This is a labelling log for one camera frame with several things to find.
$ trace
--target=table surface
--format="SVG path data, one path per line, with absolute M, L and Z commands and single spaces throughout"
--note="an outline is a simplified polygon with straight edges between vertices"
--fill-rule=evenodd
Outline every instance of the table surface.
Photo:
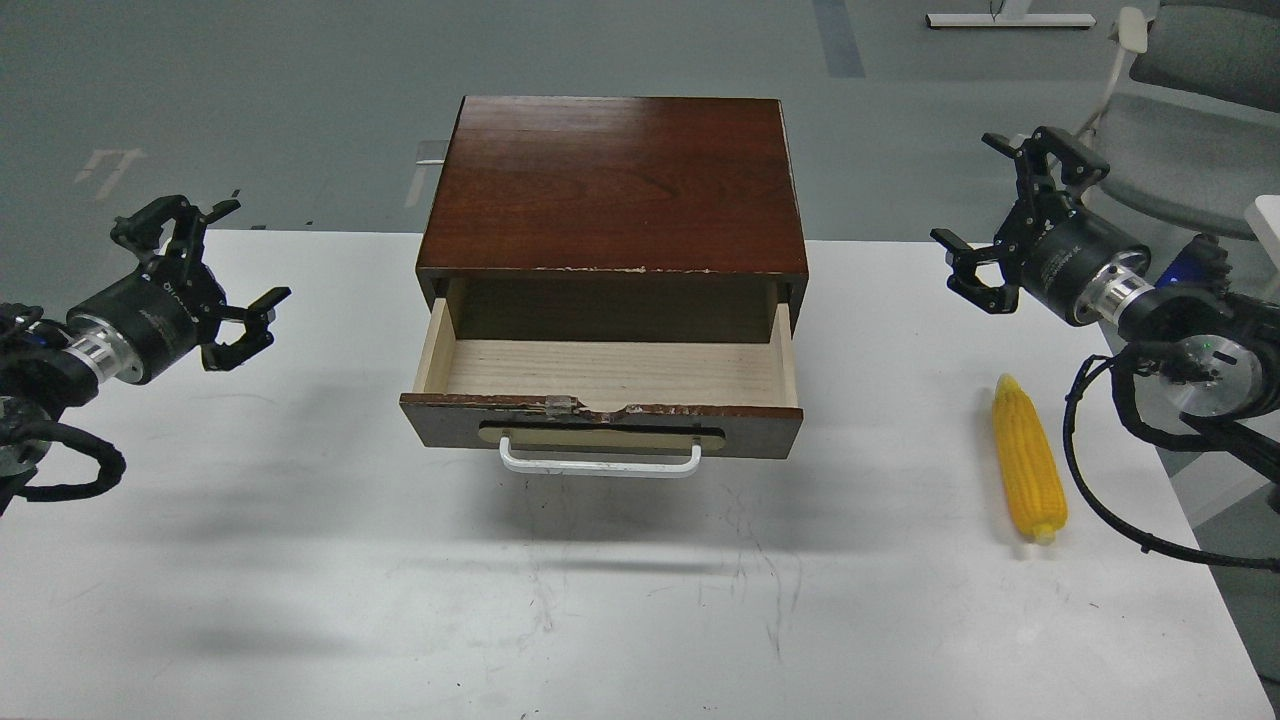
M 1204 568 L 1074 488 L 1052 547 L 1011 527 L 991 388 L 1014 373 L 1061 457 L 1097 331 L 986 316 L 931 245 L 810 243 L 790 460 L 513 475 L 424 448 L 397 406 L 417 241 L 210 233 L 230 300 L 293 287 L 276 345 L 68 413 L 129 470 L 0 521 L 0 715 L 1272 717 Z M 1078 445 L 1121 516 L 1194 542 L 1105 392 Z M 38 479 L 90 471 L 55 450 Z

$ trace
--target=gray chair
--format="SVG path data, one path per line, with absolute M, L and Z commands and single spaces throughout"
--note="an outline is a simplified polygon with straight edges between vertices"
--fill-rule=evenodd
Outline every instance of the gray chair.
M 1134 210 L 1252 240 L 1244 209 L 1280 193 L 1280 1 L 1161 0 L 1125 8 L 1103 100 L 1078 132 L 1111 163 L 1100 183 Z M 1116 90 L 1133 56 L 1126 83 Z

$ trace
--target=desk base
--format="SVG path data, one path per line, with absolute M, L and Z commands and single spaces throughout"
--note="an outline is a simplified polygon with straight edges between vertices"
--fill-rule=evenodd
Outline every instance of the desk base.
M 1088 29 L 1097 24 L 1093 15 L 1073 13 L 1036 13 L 1029 15 L 991 15 L 987 13 L 928 13 L 932 28 L 945 27 L 1056 27 Z

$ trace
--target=gray floor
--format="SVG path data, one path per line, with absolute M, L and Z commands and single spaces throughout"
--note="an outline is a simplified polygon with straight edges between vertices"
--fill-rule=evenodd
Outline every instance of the gray floor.
M 1012 169 L 978 137 L 1082 122 L 1125 4 L 1156 0 L 1037 0 L 1094 13 L 1092 31 L 924 26 L 986 0 L 0 0 L 0 296 L 65 311 L 131 269 L 113 218 L 174 192 L 239 190 L 227 227 L 419 232 L 438 177 L 415 197 L 419 145 L 448 137 L 467 94 L 778 97 L 808 238 L 986 240 Z M 1166 256 L 1185 241 L 1098 209 Z M 1202 544 L 1274 553 L 1280 519 L 1260 503 L 1199 528 Z M 1219 579 L 1280 675 L 1274 578 Z

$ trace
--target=wooden drawer cabinet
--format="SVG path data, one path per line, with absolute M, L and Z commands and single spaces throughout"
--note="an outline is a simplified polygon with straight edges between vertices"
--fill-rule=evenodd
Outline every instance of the wooden drawer cabinet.
M 808 266 L 774 100 L 467 97 L 416 269 L 428 446 L 791 448 Z

